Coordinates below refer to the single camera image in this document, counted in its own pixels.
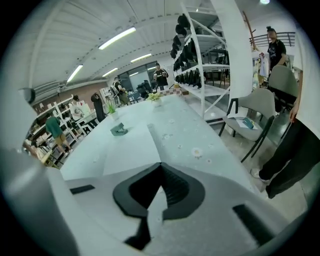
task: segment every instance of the ceiling light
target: ceiling light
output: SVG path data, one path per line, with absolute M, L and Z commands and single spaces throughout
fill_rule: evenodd
M 109 75 L 110 73 L 112 73 L 113 71 L 116 71 L 117 69 L 118 69 L 117 67 L 115 67 L 114 69 L 111 69 L 109 72 L 105 73 L 102 77 Z
M 115 41 L 117 41 L 120 38 L 125 37 L 126 35 L 129 35 L 130 33 L 136 31 L 135 27 L 129 28 L 126 31 L 123 31 L 122 33 L 116 35 L 115 37 L 111 38 L 110 40 L 106 41 L 103 45 L 99 46 L 100 50 L 103 50 L 104 48 L 106 48 L 107 46 L 111 45 L 112 43 L 114 43 Z
M 73 71 L 73 73 L 70 75 L 69 79 L 66 81 L 67 83 L 69 83 L 74 77 L 75 75 L 79 72 L 79 70 L 83 67 L 84 65 L 79 65 L 75 71 Z
M 143 55 L 143 56 L 141 56 L 141 57 L 139 57 L 139 58 L 135 58 L 135 59 L 131 60 L 131 62 L 136 62 L 136 61 L 138 61 L 138 60 L 141 60 L 141 59 L 150 57 L 151 55 L 152 55 L 151 53 L 146 54 L 146 55 Z
M 133 74 L 129 75 L 129 77 L 132 77 L 132 76 L 134 76 L 136 74 L 139 74 L 139 72 L 133 73 Z

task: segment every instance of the green shirt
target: green shirt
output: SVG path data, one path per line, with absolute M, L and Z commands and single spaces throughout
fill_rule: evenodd
M 52 134 L 52 137 L 55 139 L 59 137 L 63 131 L 61 127 L 59 126 L 60 121 L 56 117 L 50 117 L 46 122 L 45 122 L 45 128 L 48 133 Z

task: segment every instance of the brown wall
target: brown wall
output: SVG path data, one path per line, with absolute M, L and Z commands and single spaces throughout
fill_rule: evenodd
M 107 84 L 105 82 L 94 83 L 94 84 L 90 84 L 90 85 L 86 85 L 86 86 L 82 86 L 82 87 L 78 87 L 78 88 L 75 88 L 75 89 L 71 89 L 71 90 L 67 90 L 67 91 L 61 92 L 59 94 L 59 97 L 56 94 L 55 96 L 47 98 L 47 99 L 45 99 L 45 100 L 43 100 L 41 102 L 42 102 L 42 104 L 44 106 L 44 109 L 46 110 L 47 109 L 47 105 L 49 103 L 51 103 L 51 105 L 53 106 L 54 102 L 59 103 L 60 100 L 64 101 L 64 100 L 70 98 L 71 95 L 73 95 L 73 96 L 74 95 L 78 95 L 80 101 L 84 100 L 84 102 L 89 105 L 90 109 L 94 109 L 94 103 L 91 101 L 91 96 L 94 93 L 98 93 L 100 95 L 100 89 L 105 88 L 105 87 L 107 87 Z M 40 112 L 42 112 L 42 111 L 39 111 L 40 110 L 39 104 L 40 104 L 40 102 L 32 106 L 34 109 L 37 108 L 38 114 Z

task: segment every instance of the railing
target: railing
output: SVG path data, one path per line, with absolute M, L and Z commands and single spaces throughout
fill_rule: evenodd
M 295 46 L 295 32 L 279 32 L 276 33 L 278 39 L 280 39 L 285 46 L 293 47 Z M 267 34 L 254 36 L 254 43 L 256 47 L 267 47 L 271 40 L 268 38 Z

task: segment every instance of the small plant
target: small plant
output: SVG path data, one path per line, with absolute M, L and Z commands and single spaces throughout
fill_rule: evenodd
M 147 100 L 149 101 L 157 101 L 160 99 L 160 97 L 162 97 L 162 95 L 157 92 L 157 93 L 149 93 L 149 96 L 147 98 Z
M 114 105 L 114 103 L 112 101 L 108 101 L 106 103 L 106 108 L 108 109 L 108 112 L 110 114 L 113 114 L 114 112 L 116 112 L 116 106 Z

